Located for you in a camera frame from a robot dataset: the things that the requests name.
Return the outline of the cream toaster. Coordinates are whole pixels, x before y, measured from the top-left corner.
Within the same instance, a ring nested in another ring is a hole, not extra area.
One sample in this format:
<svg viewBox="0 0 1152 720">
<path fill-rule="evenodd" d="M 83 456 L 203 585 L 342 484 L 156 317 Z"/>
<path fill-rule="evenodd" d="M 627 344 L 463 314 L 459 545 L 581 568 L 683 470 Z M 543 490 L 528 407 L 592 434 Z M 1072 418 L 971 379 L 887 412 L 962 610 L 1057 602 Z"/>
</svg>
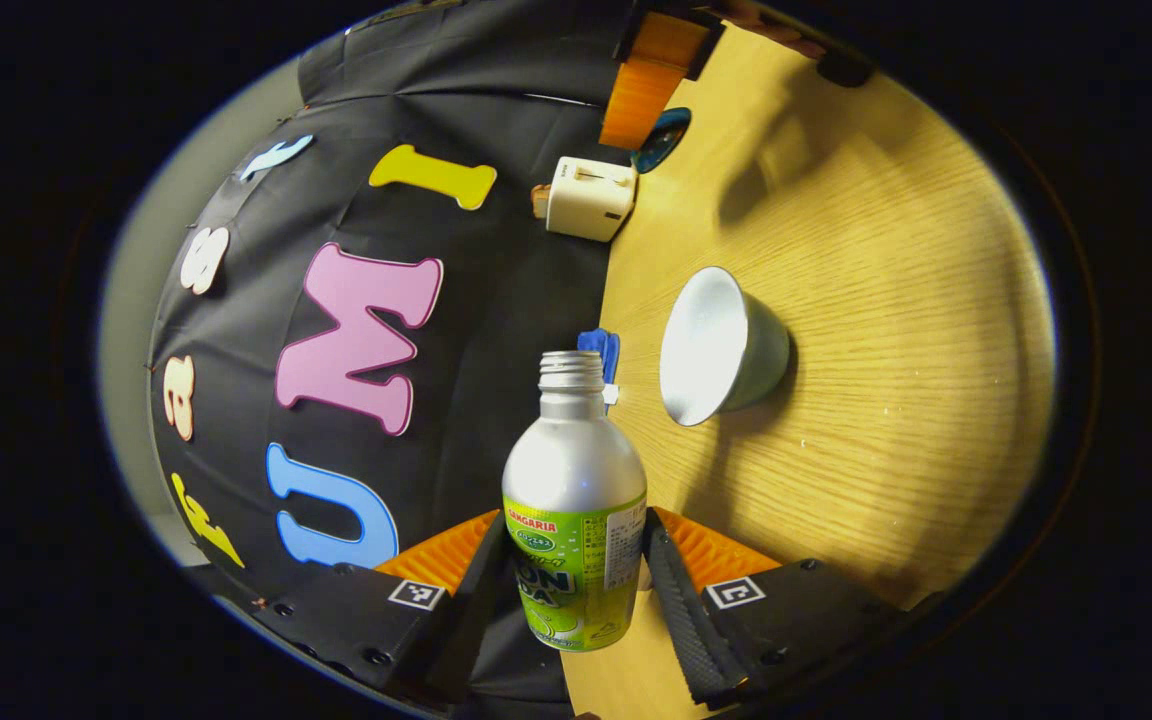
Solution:
<svg viewBox="0 0 1152 720">
<path fill-rule="evenodd" d="M 635 209 L 637 179 L 632 167 L 563 156 L 550 181 L 545 228 L 609 243 Z"/>
</svg>

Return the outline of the blue folded towel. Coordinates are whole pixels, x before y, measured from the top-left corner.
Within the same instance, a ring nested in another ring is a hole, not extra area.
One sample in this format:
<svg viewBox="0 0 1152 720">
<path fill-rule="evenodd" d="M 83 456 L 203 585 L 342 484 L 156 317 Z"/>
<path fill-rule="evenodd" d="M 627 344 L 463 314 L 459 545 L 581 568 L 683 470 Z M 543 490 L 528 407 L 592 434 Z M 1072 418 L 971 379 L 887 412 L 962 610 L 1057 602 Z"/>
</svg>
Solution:
<svg viewBox="0 0 1152 720">
<path fill-rule="evenodd" d="M 602 359 L 602 397 L 604 406 L 616 406 L 620 400 L 620 387 L 614 382 L 620 363 L 621 342 L 616 333 L 598 328 L 579 333 L 577 338 L 577 351 L 596 353 Z"/>
</svg>

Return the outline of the silver green water bottle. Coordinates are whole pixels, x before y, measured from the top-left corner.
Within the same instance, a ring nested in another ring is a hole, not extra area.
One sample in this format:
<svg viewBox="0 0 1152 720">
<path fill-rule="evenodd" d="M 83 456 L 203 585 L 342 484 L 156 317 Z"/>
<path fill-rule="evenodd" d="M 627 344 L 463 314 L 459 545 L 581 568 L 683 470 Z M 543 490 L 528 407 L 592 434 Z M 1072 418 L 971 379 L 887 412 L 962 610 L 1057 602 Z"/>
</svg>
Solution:
<svg viewBox="0 0 1152 720">
<path fill-rule="evenodd" d="M 567 653 L 626 637 L 641 582 L 646 475 L 607 415 L 602 356 L 541 356 L 538 419 L 502 477 L 515 578 L 535 638 Z"/>
</svg>

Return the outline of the black backdrop cloth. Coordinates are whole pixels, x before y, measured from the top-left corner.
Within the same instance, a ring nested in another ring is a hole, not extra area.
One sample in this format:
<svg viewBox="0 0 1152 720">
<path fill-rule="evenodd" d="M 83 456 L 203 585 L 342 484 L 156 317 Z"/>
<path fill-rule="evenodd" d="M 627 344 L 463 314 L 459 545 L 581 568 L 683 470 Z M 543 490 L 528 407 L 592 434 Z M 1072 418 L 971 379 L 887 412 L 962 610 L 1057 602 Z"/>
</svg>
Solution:
<svg viewBox="0 0 1152 720">
<path fill-rule="evenodd" d="M 602 311 L 607 247 L 545 232 L 529 191 L 563 156 L 626 161 L 596 138 L 628 6 L 424 0 L 343 29 L 180 233 L 147 354 L 156 455 L 234 609 L 499 511 L 541 355 Z M 573 717 L 507 562 L 450 711 Z"/>
</svg>

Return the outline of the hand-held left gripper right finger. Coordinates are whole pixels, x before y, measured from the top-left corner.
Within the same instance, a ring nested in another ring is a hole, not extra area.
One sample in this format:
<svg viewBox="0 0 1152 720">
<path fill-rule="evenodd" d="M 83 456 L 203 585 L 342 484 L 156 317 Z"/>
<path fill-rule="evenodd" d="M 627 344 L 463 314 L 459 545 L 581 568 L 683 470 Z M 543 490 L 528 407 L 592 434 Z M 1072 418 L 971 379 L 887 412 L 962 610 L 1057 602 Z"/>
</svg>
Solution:
<svg viewBox="0 0 1152 720">
<path fill-rule="evenodd" d="M 643 538 L 687 691 L 710 710 L 809 691 L 940 601 L 901 609 L 823 560 L 780 562 L 657 506 Z"/>
</svg>

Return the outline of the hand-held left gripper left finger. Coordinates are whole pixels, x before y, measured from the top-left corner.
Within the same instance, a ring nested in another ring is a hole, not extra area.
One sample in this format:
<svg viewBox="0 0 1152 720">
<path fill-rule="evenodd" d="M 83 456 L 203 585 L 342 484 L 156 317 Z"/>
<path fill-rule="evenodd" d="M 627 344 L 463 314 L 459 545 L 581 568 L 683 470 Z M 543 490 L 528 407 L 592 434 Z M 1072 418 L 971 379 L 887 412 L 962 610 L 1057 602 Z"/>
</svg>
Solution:
<svg viewBox="0 0 1152 720">
<path fill-rule="evenodd" d="M 253 615 L 280 639 L 370 691 L 417 706 L 467 702 L 506 564 L 498 511 L 467 521 L 457 588 L 348 566 L 265 602 Z"/>
</svg>

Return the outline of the blue teacup lid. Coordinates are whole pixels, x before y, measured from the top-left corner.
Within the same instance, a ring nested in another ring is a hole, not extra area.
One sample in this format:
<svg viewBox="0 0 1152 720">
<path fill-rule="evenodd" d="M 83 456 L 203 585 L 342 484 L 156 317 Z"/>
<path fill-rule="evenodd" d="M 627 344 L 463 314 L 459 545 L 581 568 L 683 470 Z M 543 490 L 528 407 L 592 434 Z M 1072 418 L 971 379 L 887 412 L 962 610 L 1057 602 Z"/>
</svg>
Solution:
<svg viewBox="0 0 1152 720">
<path fill-rule="evenodd" d="M 631 162 L 636 173 L 646 174 L 657 169 L 679 147 L 681 141 L 684 141 L 691 119 L 691 109 L 664 111 L 652 131 L 647 132 L 643 146 L 634 152 Z"/>
</svg>

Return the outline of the white teacup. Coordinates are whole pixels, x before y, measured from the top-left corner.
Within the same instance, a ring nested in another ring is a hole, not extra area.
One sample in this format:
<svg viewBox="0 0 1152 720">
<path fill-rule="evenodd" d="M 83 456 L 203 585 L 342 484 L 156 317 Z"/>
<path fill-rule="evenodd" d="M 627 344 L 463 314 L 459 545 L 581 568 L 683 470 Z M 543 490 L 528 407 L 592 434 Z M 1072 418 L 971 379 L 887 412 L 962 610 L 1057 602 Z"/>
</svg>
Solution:
<svg viewBox="0 0 1152 720">
<path fill-rule="evenodd" d="M 758 404 L 782 381 L 791 355 L 790 333 L 770 306 L 727 270 L 705 266 L 681 288 L 660 342 L 666 414 L 698 427 Z"/>
</svg>

